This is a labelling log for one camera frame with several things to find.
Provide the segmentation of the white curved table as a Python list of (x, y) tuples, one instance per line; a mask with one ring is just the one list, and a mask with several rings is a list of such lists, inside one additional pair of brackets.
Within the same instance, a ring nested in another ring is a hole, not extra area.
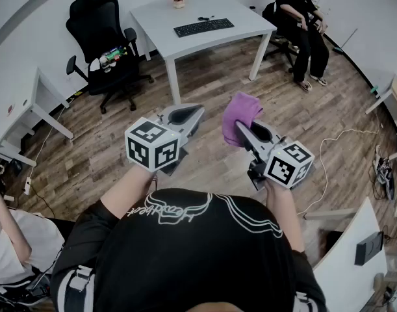
[(373, 296), (374, 279), (387, 273), (384, 247), (363, 266), (354, 265), (357, 243), (381, 231), (369, 198), (358, 208), (308, 212), (306, 220), (342, 221), (347, 228), (313, 268), (329, 312), (360, 312)]

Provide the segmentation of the green plastic bottle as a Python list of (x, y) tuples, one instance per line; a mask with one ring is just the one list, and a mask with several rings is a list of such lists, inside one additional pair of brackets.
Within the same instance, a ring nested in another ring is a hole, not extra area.
[(115, 60), (120, 60), (122, 56), (127, 54), (127, 48), (123, 46), (115, 47), (114, 49), (111, 49), (110, 51), (106, 52), (104, 56), (107, 58), (109, 61), (115, 61)]

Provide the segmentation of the black printed T-shirt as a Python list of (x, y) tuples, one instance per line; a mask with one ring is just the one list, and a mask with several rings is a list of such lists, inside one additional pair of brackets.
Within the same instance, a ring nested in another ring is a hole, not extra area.
[(94, 276), (93, 312), (187, 312), (225, 302), (243, 312), (327, 312), (306, 256), (261, 203), (168, 188), (123, 218), (101, 202), (78, 218), (55, 265), (57, 312), (83, 312), (82, 267)]

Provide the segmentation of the white square table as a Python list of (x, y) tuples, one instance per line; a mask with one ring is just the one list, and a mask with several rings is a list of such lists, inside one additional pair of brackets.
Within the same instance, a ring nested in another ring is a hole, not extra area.
[[(256, 79), (259, 67), (276, 27), (262, 16), (236, 0), (186, 0), (183, 8), (176, 9), (169, 1), (156, 0), (131, 10), (140, 28), (142, 49), (149, 60), (148, 42), (151, 42), (165, 61), (173, 103), (181, 103), (175, 60), (220, 44), (252, 36), (262, 36), (249, 80)], [(200, 16), (227, 18), (234, 27), (180, 38), (174, 28), (194, 23)]]

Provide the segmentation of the person's left forearm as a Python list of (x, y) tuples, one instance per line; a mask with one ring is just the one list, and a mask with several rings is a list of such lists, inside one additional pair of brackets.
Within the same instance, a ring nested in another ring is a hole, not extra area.
[(147, 195), (155, 172), (134, 165), (101, 198), (101, 203), (115, 217), (121, 219), (129, 209)]

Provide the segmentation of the green-headed mop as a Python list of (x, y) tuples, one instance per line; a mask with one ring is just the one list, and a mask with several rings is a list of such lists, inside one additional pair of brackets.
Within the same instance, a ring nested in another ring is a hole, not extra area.
[(344, 54), (344, 46), (348, 43), (348, 41), (352, 38), (352, 36), (357, 32), (358, 28), (354, 29), (354, 31), (347, 37), (347, 39), (342, 43), (342, 45), (335, 45), (333, 48), (333, 52), (336, 52), (340, 55)]

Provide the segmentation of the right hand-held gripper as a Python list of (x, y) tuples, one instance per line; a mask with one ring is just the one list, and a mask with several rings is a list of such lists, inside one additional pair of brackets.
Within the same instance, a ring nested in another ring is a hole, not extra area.
[(250, 163), (248, 177), (257, 190), (270, 179), (287, 189), (293, 188), (307, 175), (315, 156), (299, 141), (278, 144), (282, 136), (267, 123), (254, 120), (248, 127), (235, 121), (235, 133), (255, 159)]

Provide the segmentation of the black box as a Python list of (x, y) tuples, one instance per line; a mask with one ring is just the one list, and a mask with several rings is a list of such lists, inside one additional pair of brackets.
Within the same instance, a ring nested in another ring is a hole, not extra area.
[(378, 231), (357, 243), (354, 265), (363, 266), (378, 254), (382, 250), (383, 239), (383, 232)]

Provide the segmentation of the black mesh office chair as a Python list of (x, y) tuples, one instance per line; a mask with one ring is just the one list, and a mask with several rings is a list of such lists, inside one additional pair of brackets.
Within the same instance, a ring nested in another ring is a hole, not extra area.
[[(106, 104), (119, 90), (128, 94), (130, 110), (136, 110), (133, 93), (129, 86), (140, 80), (153, 83), (151, 75), (142, 75), (139, 68), (139, 54), (136, 45), (136, 31), (133, 28), (122, 30), (120, 25), (118, 0), (75, 0), (70, 5), (70, 17), (66, 28), (79, 44), (84, 61), (88, 65), (85, 73), (77, 66), (76, 56), (72, 56), (66, 66), (66, 73), (78, 73), (87, 82), (91, 96), (105, 95), (100, 104), (102, 114)], [(101, 69), (99, 58), (115, 47), (127, 48), (127, 54), (108, 73)]]

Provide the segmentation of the clear plastic drink cup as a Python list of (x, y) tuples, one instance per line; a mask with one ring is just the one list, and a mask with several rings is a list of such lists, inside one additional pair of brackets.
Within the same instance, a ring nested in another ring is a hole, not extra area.
[(108, 73), (112, 67), (115, 67), (116, 61), (111, 58), (110, 60), (107, 58), (106, 55), (102, 55), (99, 58), (99, 63), (103, 72)]

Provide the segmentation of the person's right forearm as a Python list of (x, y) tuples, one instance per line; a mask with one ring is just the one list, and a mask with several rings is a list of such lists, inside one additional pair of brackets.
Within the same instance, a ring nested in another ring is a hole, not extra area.
[(305, 245), (292, 192), (271, 179), (266, 179), (264, 185), (267, 192), (267, 208), (275, 216), (290, 247), (304, 252)]

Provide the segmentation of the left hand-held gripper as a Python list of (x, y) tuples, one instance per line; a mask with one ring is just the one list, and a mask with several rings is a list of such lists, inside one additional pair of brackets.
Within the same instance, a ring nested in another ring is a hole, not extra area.
[(181, 136), (191, 137), (198, 129), (204, 106), (184, 103), (166, 107), (158, 114), (159, 123), (141, 117), (125, 131), (127, 158), (149, 172), (173, 174), (188, 155), (181, 146)]

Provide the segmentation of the black keyboard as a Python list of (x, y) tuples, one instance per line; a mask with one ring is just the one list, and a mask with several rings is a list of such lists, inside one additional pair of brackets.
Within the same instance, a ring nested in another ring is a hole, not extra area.
[(200, 33), (217, 31), (222, 29), (233, 28), (234, 25), (227, 19), (212, 19), (208, 21), (199, 21), (179, 27), (174, 27), (174, 31), (179, 38), (191, 36)]

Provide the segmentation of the purple cloth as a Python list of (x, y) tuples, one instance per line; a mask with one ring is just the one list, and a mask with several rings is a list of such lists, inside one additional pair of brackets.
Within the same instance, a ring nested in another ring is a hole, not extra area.
[(247, 127), (263, 111), (258, 98), (243, 92), (236, 93), (222, 116), (222, 134), (224, 140), (231, 146), (243, 147), (242, 141), (235, 132), (235, 122), (238, 120)]

